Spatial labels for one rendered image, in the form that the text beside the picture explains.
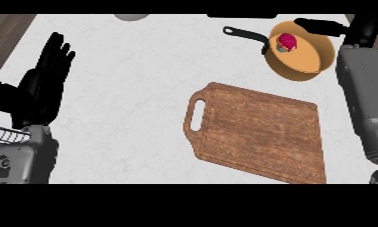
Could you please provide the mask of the brown wooden cutting board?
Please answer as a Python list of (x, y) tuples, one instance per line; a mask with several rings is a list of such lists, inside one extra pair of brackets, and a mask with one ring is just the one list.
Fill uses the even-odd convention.
[(326, 182), (317, 106), (209, 83), (183, 131), (197, 159), (286, 183)]

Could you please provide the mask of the pink cupcake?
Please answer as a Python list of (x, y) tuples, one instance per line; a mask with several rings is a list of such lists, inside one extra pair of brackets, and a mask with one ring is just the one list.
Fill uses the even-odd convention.
[(281, 33), (277, 36), (276, 42), (277, 42), (276, 48), (279, 52), (286, 53), (296, 49), (296, 38), (292, 34)]

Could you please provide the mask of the grey round object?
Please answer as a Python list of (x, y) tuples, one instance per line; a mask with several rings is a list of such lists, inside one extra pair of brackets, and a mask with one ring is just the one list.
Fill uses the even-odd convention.
[(119, 20), (132, 22), (146, 18), (149, 14), (113, 14), (113, 15)]

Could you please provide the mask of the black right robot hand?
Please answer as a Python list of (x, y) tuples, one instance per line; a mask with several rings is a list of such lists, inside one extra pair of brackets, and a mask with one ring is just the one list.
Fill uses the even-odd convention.
[(349, 26), (335, 21), (296, 18), (293, 23), (315, 35), (339, 37), (344, 45), (372, 48), (378, 37), (378, 14), (355, 14)]

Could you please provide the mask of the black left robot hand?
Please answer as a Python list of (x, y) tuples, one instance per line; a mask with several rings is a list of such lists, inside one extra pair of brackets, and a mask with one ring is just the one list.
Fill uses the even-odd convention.
[(53, 32), (36, 65), (26, 71), (19, 85), (0, 82), (0, 112), (10, 114), (13, 129), (47, 126), (56, 119), (73, 58), (75, 52), (63, 42), (63, 35)]

